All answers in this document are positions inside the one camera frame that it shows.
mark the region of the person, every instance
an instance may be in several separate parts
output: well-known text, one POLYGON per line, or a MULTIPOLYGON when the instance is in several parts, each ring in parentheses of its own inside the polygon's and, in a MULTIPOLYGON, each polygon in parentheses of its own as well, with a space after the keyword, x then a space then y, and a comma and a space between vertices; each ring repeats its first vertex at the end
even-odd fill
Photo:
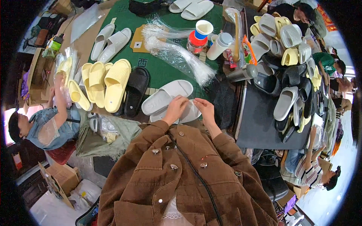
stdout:
POLYGON ((54 150, 78 136, 80 115, 73 105, 67 110, 65 98, 60 90, 63 74, 59 73, 50 89, 46 108, 36 112, 30 119, 14 112, 9 119, 9 134, 14 142, 28 139, 43 150, 54 150), (57 107, 53 106, 53 97, 57 107))
POLYGON ((334 57, 327 52, 317 52, 312 54, 314 62, 320 70, 324 77, 326 85, 329 85, 330 76, 333 72, 337 71, 338 73, 344 75, 346 73, 346 65, 342 60, 334 60, 334 57))
POLYGON ((297 24, 303 36, 306 34, 309 24, 313 23, 316 19, 314 10, 306 3, 300 3, 297 7, 283 3, 268 8, 269 14, 273 14, 274 12, 277 12, 282 17, 287 17, 292 24, 297 24))
POLYGON ((352 110, 352 103, 349 99, 334 98, 332 101, 336 106, 337 111, 340 112, 341 115, 343 115, 346 111, 352 110))
POLYGON ((258 173, 215 123, 214 106, 195 98, 208 134, 172 125, 189 100, 146 124, 103 186, 98 225, 277 225, 258 173))
POLYGON ((338 177, 341 174, 341 167, 338 166, 335 172, 323 172, 317 158, 325 147, 319 148, 312 155, 316 131, 316 127, 312 126, 310 131, 311 141, 308 146, 307 154, 301 153, 303 150, 288 151, 285 159, 285 169, 298 177, 304 185, 311 188, 324 186, 329 191, 336 186, 338 177))

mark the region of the green table mat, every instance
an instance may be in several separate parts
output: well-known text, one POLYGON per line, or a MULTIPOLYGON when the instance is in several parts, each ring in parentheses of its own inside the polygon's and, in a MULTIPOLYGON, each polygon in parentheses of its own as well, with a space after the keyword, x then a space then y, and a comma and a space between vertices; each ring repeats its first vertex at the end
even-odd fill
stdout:
MULTIPOLYGON (((104 20, 101 29, 103 29, 107 24, 109 24, 113 18, 116 18, 115 24, 115 31, 121 31, 122 29, 128 27, 132 31, 132 37, 127 45, 110 61, 116 62, 119 59, 127 59, 130 63, 132 68, 137 66, 143 66, 148 69, 150 72, 150 83, 149 88, 146 94, 152 94, 153 92, 157 91, 163 85, 172 82, 177 79, 183 79, 189 81, 193 87, 194 92, 192 96, 189 98, 199 97, 203 99, 208 99, 205 92, 203 92, 199 85, 193 78, 188 77, 178 69, 172 67, 171 65, 167 64, 161 59, 158 59, 155 56, 152 56, 149 53, 138 53, 133 52, 130 48, 130 44, 133 38, 134 31, 136 28, 140 27, 142 24, 146 24, 148 19, 151 19, 154 14, 148 15, 146 17, 138 17, 135 14, 131 13, 128 10, 129 1, 128 0, 121 0, 114 4, 114 6, 109 11, 106 19, 104 20)), ((214 26, 215 33, 219 33, 222 29, 223 22, 222 22, 222 6, 215 5, 213 9, 208 12, 205 16, 203 16, 200 20, 207 20, 214 26)), ((176 27, 176 28, 195 28, 196 22, 185 20, 181 17, 180 13, 171 13, 168 8, 161 9, 157 12, 160 15, 160 18, 169 26, 176 27)), ((186 48, 187 38, 184 39, 174 39, 174 42, 182 45, 186 48)), ((94 63, 91 58, 89 57, 89 63, 94 63)), ((210 61, 206 59, 206 64, 209 65, 214 70, 218 70, 219 65, 216 61, 210 61)))

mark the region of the black cord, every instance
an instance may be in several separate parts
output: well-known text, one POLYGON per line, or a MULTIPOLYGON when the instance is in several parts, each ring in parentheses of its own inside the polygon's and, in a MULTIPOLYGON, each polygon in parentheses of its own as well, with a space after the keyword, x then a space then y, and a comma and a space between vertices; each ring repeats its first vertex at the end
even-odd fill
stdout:
POLYGON ((220 216, 220 213, 216 207, 216 203, 214 200, 214 197, 212 196, 207 184, 205 183, 205 181, 202 179, 202 177, 199 175, 199 173, 196 171, 196 169, 194 168, 194 166, 191 164, 189 158, 186 156, 186 154, 181 150, 181 148, 177 145, 176 141, 172 138, 172 135, 169 133, 168 134, 170 136, 170 139, 172 141, 172 143, 177 147, 177 149, 181 152, 181 154, 184 156, 184 158, 186 159, 187 163, 190 165, 192 171, 194 172, 194 174, 197 176, 197 178, 201 181, 202 185, 206 188, 207 194, 209 195, 210 199, 211 199, 211 203, 212 203, 212 207, 214 208, 215 214, 216 214, 216 219, 219 223, 220 226, 223 226, 223 222, 220 216))

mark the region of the denim vest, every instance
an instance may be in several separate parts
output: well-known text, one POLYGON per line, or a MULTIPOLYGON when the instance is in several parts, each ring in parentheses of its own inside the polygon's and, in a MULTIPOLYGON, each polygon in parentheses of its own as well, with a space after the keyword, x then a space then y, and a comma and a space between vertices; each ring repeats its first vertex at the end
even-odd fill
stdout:
MULTIPOLYGON (((57 113, 57 107, 46 108, 36 112, 29 120, 29 122, 34 121, 34 123, 26 138, 43 150, 54 150, 60 148, 66 142, 77 138, 80 123, 66 121, 58 129, 59 137, 55 138, 48 146, 45 147, 38 140, 38 133, 43 125, 45 125, 45 123, 52 119, 57 113)), ((70 110, 67 109, 67 113, 68 119, 80 120, 80 115, 75 105, 73 105, 70 110)))

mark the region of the brown jacket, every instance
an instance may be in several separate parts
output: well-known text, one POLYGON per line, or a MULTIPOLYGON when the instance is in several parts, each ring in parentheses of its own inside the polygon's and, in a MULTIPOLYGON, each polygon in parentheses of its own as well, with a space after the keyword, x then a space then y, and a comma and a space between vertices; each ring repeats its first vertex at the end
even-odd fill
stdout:
POLYGON ((224 226, 277 225, 256 170, 227 135, 211 141, 199 129, 169 128, 157 121, 143 129, 112 168, 100 197, 98 226, 157 226, 174 195, 177 209, 192 225, 219 225, 205 187, 172 145, 168 130, 206 181, 224 226))

